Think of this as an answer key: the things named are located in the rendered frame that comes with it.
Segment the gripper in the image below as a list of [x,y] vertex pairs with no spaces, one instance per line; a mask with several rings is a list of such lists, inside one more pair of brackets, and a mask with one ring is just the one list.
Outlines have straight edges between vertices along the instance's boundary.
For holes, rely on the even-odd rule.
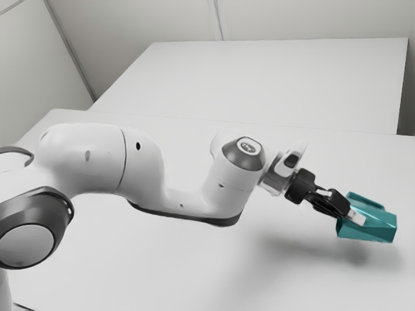
[[358,226],[363,226],[366,217],[354,211],[350,202],[337,190],[322,190],[315,184],[316,176],[311,171],[301,168],[290,181],[284,197],[299,205],[307,200],[313,209],[332,218],[347,219]]

